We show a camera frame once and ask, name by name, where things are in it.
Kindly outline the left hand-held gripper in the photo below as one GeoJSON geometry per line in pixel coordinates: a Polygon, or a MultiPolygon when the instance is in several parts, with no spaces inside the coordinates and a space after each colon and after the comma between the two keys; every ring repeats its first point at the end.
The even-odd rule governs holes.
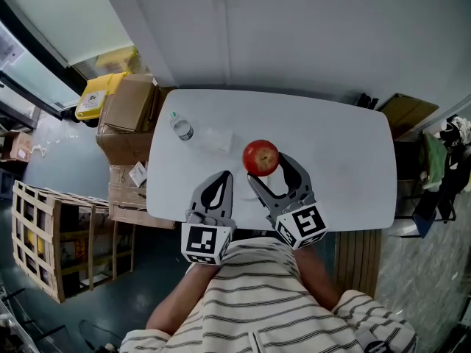
{"type": "Polygon", "coordinates": [[[196,187],[181,226],[181,253],[190,263],[221,265],[233,240],[233,175],[220,171],[196,187]]]}

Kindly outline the wooden rack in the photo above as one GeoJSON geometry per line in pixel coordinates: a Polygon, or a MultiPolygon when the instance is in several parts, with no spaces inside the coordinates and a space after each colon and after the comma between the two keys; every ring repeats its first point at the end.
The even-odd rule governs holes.
{"type": "MultiPolygon", "coordinates": [[[[413,142],[394,142],[394,152],[397,167],[397,180],[416,181],[420,183],[422,187],[422,181],[426,177],[422,133],[419,135],[419,138],[413,142]]],[[[437,192],[439,187],[428,191],[437,192]]]]}

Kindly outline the small cardboard box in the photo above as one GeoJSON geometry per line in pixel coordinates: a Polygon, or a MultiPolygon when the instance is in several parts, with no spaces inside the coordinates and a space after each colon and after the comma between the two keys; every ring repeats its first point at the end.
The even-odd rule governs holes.
{"type": "Polygon", "coordinates": [[[105,126],[127,132],[143,132],[152,111],[156,92],[153,76],[126,75],[107,103],[105,126]]]}

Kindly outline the person's right forearm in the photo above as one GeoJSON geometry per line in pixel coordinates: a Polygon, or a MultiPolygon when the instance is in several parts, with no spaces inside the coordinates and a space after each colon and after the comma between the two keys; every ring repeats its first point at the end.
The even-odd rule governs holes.
{"type": "Polygon", "coordinates": [[[294,257],[304,287],[321,307],[333,310],[341,298],[341,292],[331,279],[315,248],[306,246],[295,250],[294,257]]]}

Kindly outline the flat cardboard sheet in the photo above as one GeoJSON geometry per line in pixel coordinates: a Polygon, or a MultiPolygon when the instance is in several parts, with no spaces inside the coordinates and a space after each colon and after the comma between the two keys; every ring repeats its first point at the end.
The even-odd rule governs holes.
{"type": "Polygon", "coordinates": [[[394,94],[380,109],[389,123],[392,139],[396,140],[424,121],[439,106],[405,94],[394,94]]]}

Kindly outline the black power adapter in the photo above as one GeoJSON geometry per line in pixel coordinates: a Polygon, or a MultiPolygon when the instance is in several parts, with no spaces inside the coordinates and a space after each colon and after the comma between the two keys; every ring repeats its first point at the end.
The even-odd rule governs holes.
{"type": "Polygon", "coordinates": [[[378,98],[371,98],[369,95],[362,93],[356,102],[357,107],[362,107],[368,110],[374,110],[379,99],[378,98]]]}

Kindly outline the yellow flat cardboard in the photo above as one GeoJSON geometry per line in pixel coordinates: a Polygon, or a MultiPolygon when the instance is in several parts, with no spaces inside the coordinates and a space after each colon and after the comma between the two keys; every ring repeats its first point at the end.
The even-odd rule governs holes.
{"type": "Polygon", "coordinates": [[[108,73],[131,72],[138,51],[134,46],[106,52],[96,58],[95,66],[108,73]]]}

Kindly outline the person's striped shirt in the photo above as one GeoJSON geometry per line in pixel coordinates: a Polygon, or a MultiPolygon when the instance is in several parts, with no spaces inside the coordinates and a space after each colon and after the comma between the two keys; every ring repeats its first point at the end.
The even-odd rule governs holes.
{"type": "Polygon", "coordinates": [[[304,287],[289,246],[274,238],[228,246],[219,272],[173,334],[137,329],[119,353],[414,353],[414,328],[372,297],[340,291],[333,310],[304,287]]]}

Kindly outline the medium cardboard box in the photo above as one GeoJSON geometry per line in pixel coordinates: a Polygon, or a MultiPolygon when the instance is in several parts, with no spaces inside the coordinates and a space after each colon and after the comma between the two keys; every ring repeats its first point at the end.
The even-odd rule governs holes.
{"type": "Polygon", "coordinates": [[[134,165],[149,159],[154,131],[131,132],[100,123],[96,142],[111,165],[134,165]]]}

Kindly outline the cardboard box white label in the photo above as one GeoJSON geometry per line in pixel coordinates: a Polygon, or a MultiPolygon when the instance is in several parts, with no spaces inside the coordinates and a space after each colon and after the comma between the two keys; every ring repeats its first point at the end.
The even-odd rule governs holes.
{"type": "Polygon", "coordinates": [[[32,149],[32,136],[21,131],[9,131],[0,134],[0,162],[28,163],[32,149]]]}

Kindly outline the person's left forearm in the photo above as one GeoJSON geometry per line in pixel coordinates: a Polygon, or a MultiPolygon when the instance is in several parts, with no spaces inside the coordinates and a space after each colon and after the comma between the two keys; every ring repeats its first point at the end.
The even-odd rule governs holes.
{"type": "Polygon", "coordinates": [[[146,323],[146,329],[173,335],[191,314],[218,272],[218,266],[195,264],[153,310],[146,323]]]}

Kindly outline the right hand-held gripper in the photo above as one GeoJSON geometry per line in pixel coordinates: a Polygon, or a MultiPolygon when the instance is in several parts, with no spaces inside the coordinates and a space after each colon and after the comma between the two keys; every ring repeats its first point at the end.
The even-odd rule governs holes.
{"type": "Polygon", "coordinates": [[[282,242],[297,250],[321,240],[328,226],[322,205],[314,198],[308,172],[292,157],[279,153],[280,167],[291,200],[283,208],[286,193],[275,194],[261,178],[248,173],[250,187],[269,210],[267,219],[282,242]]]}

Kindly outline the large labelled cardboard box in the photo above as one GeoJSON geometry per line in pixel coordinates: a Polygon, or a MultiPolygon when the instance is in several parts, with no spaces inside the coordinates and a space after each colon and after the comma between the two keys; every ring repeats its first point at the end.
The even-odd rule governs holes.
{"type": "Polygon", "coordinates": [[[152,217],[146,207],[146,181],[137,188],[129,177],[133,165],[110,165],[109,216],[127,224],[173,229],[174,222],[152,217]]]}

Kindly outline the green cloth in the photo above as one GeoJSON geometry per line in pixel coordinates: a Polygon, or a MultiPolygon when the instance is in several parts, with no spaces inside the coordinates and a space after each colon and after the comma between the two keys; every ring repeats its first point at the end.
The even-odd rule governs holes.
{"type": "Polygon", "coordinates": [[[422,181],[422,188],[430,190],[439,187],[445,176],[447,149],[440,139],[435,136],[427,132],[423,132],[422,136],[426,164],[426,177],[422,181]]]}

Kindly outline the blue chair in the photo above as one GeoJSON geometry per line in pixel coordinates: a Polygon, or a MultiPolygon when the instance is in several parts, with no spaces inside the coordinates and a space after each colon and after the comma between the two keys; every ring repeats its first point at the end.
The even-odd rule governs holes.
{"type": "Polygon", "coordinates": [[[456,220],[454,207],[455,196],[449,196],[446,191],[429,192],[403,197],[403,200],[418,199],[418,204],[410,215],[396,215],[395,220],[412,221],[414,228],[411,232],[400,233],[401,238],[425,238],[434,222],[447,224],[456,220]]]}

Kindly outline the clear water bottle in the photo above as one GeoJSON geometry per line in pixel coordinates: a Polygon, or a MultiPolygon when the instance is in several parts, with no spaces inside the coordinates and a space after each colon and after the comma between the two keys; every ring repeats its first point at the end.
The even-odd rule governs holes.
{"type": "Polygon", "coordinates": [[[174,133],[182,141],[188,141],[194,136],[194,129],[190,123],[176,112],[170,113],[170,125],[174,133]]]}

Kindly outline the wooden slat board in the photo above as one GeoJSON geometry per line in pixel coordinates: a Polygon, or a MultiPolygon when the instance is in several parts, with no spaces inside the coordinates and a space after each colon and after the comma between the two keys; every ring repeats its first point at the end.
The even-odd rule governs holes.
{"type": "Polygon", "coordinates": [[[381,242],[380,229],[336,233],[334,280],[341,291],[375,296],[381,242]]]}

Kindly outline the white paper packet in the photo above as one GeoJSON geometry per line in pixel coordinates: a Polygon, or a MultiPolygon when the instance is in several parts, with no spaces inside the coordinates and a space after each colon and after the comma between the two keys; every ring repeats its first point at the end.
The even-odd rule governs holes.
{"type": "Polygon", "coordinates": [[[147,179],[147,170],[141,162],[137,162],[129,172],[129,177],[137,188],[147,179]]]}

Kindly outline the yellow bin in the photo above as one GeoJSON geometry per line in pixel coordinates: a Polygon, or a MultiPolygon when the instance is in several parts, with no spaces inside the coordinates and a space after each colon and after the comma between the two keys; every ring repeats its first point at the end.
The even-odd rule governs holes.
{"type": "Polygon", "coordinates": [[[100,118],[106,99],[115,94],[121,81],[129,74],[128,71],[125,71],[88,80],[76,106],[76,119],[78,121],[89,121],[100,118]]]}

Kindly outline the red apple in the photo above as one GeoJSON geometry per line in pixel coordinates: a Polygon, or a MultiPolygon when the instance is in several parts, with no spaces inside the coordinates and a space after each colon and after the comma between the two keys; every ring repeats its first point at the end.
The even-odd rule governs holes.
{"type": "Polygon", "coordinates": [[[279,166],[280,154],[270,141],[254,140],[244,148],[242,163],[249,174],[266,177],[279,166]]]}

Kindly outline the wooden crate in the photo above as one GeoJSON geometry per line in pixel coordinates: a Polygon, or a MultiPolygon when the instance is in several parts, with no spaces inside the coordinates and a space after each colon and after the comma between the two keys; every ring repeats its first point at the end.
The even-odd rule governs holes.
{"type": "Polygon", "coordinates": [[[133,271],[135,231],[104,199],[13,185],[15,263],[58,303],[133,271]]]}

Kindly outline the glass door black frame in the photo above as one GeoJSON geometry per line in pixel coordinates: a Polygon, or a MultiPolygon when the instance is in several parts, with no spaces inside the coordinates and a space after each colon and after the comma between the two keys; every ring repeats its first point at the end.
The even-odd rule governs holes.
{"type": "Polygon", "coordinates": [[[13,0],[0,0],[0,131],[33,130],[41,113],[76,121],[86,78],[13,0]]]}

